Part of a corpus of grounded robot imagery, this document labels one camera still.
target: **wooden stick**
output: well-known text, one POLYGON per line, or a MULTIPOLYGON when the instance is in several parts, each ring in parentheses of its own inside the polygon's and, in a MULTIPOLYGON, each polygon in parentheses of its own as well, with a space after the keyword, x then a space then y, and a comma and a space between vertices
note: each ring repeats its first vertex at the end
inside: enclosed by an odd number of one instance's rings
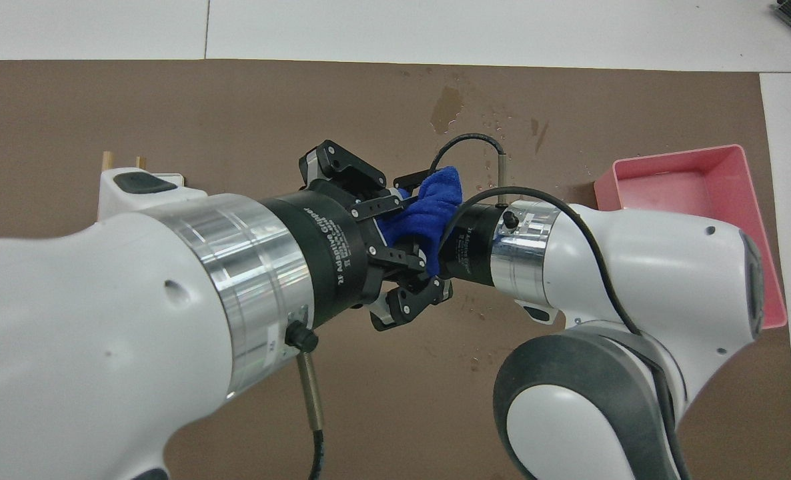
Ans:
POLYGON ((105 150, 102 152, 102 171, 105 172, 111 168, 114 168, 114 152, 105 150))

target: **pink plastic tray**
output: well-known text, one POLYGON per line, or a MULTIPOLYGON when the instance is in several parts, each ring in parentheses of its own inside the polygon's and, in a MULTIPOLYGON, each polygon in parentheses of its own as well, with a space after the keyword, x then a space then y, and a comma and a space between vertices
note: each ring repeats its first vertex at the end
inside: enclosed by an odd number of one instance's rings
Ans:
POLYGON ((764 328, 786 325, 786 308, 760 218, 746 152, 739 145, 625 158, 594 182, 600 210, 689 213, 736 225, 754 240, 764 268, 764 328))

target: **brown table surface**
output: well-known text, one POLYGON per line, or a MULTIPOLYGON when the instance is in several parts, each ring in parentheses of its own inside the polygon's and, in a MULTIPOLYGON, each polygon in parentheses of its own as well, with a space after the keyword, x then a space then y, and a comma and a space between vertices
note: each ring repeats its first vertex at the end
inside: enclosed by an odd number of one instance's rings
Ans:
MULTIPOLYGON (((301 183, 297 159, 333 139, 392 177, 483 131, 517 185, 594 207, 612 161, 739 143, 777 261, 764 112, 754 73, 671 73, 300 61, 0 61, 0 237, 50 237, 94 221, 99 159, 144 155, 209 193, 253 198, 301 183)), ((465 194, 495 183, 481 143, 450 150, 465 194)), ((367 314, 319 330, 325 478, 518 478, 497 437, 497 368, 536 325, 493 289, 379 333, 367 314)), ((681 425, 697 480, 791 479, 788 329, 767 331, 717 374, 681 425)), ((287 367, 165 456, 174 478, 304 478, 312 445, 287 367)), ((582 452, 588 461, 588 452, 582 452)))

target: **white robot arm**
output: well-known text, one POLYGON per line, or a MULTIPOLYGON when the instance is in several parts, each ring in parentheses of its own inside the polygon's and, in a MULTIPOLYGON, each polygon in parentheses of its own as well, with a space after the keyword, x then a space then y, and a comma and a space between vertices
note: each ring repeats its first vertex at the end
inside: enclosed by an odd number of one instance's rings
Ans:
POLYGON ((527 477, 688 478, 676 423, 759 334, 759 252, 712 219, 572 209, 599 243, 636 334, 584 234, 550 203, 468 207, 442 248, 451 276, 496 286, 536 321, 552 322, 557 309, 566 317, 566 330, 527 341, 500 367, 500 437, 527 477))
POLYGON ((0 478, 166 478, 167 438, 310 352, 313 329, 364 304, 378 330, 407 324, 451 297, 448 277, 496 286, 537 321, 566 314, 497 379, 524 474, 683 477, 675 423, 760 328, 759 259, 737 228, 575 207, 633 335, 553 205, 465 205, 428 277, 428 252, 383 240, 376 218, 411 201, 383 173, 329 141, 299 164, 305 189, 261 201, 108 170, 97 224, 0 239, 0 478))

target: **blue cloth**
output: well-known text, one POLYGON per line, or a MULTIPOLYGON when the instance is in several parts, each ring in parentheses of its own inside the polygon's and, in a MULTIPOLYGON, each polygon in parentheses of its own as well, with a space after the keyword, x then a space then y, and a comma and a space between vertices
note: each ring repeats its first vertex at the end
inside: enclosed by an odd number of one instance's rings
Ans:
POLYGON ((440 237, 462 201, 458 171, 455 167, 444 167, 422 182, 419 200, 398 215, 378 219, 377 226, 387 245, 395 244, 402 237, 419 237, 420 249, 426 252, 426 271, 433 277, 440 273, 440 237))

